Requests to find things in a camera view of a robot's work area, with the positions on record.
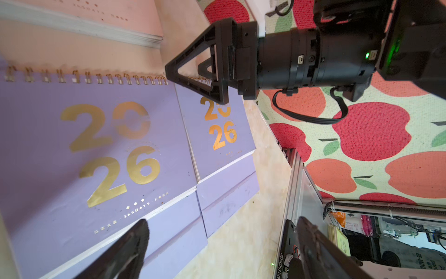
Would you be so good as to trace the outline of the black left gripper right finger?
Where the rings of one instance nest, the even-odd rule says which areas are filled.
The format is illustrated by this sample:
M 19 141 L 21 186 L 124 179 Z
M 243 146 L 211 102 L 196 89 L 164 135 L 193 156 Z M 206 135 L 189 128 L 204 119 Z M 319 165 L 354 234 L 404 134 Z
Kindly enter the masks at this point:
M 297 240 L 307 279 L 371 279 L 307 218 L 297 222 Z

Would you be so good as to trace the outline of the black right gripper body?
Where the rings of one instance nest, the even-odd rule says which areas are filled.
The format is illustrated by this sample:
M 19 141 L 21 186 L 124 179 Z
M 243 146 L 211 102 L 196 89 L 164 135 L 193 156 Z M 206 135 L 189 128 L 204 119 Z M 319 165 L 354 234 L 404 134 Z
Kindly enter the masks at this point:
M 358 24 L 335 24 L 260 38 L 256 22 L 228 26 L 228 84 L 246 100 L 255 100 L 260 90 L 293 95 L 301 88 L 336 87 L 355 102 L 370 86 L 377 32 Z

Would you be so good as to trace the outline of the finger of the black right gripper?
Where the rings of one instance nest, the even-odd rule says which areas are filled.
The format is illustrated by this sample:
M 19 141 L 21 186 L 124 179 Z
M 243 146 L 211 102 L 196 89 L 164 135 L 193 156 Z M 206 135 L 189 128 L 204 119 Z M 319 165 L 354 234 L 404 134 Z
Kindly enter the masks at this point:
M 193 43 L 166 65 L 166 78 L 211 101 L 226 105 L 229 102 L 228 82 L 235 75 L 235 39 L 236 22 L 233 19 L 227 18 L 211 24 Z M 205 50 L 211 53 L 209 86 L 178 72 L 181 67 Z

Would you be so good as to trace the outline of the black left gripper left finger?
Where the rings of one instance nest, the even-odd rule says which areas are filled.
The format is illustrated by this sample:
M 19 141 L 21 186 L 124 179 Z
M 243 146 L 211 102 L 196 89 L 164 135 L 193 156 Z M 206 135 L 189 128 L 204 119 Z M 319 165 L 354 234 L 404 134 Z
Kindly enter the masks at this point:
M 149 238 L 148 222 L 146 219 L 140 219 L 76 277 L 78 279 L 137 279 L 142 270 Z

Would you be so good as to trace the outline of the pink calendar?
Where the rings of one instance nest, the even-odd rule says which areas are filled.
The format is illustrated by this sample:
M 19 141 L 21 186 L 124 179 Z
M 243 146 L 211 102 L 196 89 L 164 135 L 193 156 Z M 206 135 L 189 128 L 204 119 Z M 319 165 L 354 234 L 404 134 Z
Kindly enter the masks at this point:
M 154 1 L 1 1 L 1 18 L 159 49 Z

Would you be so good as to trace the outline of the purple calendar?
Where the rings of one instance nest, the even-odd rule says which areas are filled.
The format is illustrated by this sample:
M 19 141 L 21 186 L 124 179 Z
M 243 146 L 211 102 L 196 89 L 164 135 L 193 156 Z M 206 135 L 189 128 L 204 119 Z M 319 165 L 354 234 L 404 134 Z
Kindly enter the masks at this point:
M 75 276 L 148 222 L 142 277 L 207 243 L 175 85 L 1 63 L 1 216 L 23 279 Z
M 175 90 L 195 167 L 196 195 L 211 237 L 259 191 L 256 146 L 236 89 L 228 89 L 226 105 L 180 85 Z

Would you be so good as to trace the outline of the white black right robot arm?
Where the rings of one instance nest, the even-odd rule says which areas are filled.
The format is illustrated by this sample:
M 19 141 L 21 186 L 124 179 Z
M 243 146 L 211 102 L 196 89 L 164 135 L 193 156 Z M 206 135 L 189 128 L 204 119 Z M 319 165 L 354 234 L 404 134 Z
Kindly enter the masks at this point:
M 226 104 L 260 90 L 336 87 L 355 102 L 379 73 L 446 96 L 446 7 L 440 1 L 315 1 L 309 29 L 259 36 L 256 22 L 212 23 L 166 65 L 167 78 Z

